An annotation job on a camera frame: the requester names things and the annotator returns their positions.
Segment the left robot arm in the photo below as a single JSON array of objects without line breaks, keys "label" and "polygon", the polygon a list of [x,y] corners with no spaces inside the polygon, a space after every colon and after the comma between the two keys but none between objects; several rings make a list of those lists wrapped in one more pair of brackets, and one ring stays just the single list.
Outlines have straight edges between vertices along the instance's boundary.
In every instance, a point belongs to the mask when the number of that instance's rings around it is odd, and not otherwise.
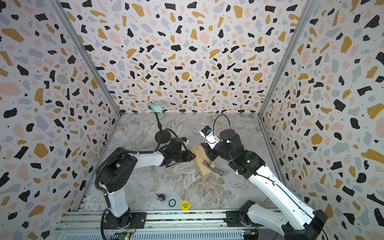
[{"label": "left robot arm", "polygon": [[168,145],[157,145],[153,151],[130,151],[117,148],[96,170],[95,188],[101,191],[107,203],[108,214],[102,223],[111,223],[119,229],[133,221],[124,187],[132,172],[146,167],[170,167],[172,163],[187,163],[196,158],[186,147],[184,138],[172,138]]}]

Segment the wooden handle claw hammer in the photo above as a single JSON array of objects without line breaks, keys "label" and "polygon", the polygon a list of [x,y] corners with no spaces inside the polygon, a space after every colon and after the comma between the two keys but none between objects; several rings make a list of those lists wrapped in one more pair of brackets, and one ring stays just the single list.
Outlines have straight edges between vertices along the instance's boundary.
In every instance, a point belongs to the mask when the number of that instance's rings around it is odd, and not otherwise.
[{"label": "wooden handle claw hammer", "polygon": [[214,167],[210,162],[207,162],[207,161],[204,161],[203,164],[208,168],[210,169],[212,172],[215,172],[217,174],[219,174],[220,176],[223,175],[223,172],[218,170],[216,167]]}]

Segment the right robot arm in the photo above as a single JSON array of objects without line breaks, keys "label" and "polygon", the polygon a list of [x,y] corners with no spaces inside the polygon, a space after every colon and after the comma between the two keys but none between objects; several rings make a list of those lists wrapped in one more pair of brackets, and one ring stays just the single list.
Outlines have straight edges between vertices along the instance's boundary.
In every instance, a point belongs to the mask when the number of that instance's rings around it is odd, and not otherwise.
[{"label": "right robot arm", "polygon": [[205,139],[202,147],[211,161],[218,157],[228,161],[236,174],[254,184],[280,210],[274,212],[248,200],[228,224],[262,225],[286,240],[315,240],[323,233],[328,220],[326,213],[313,210],[297,198],[259,155],[244,148],[234,130],[223,130],[216,136],[211,127],[205,126],[200,134]]}]

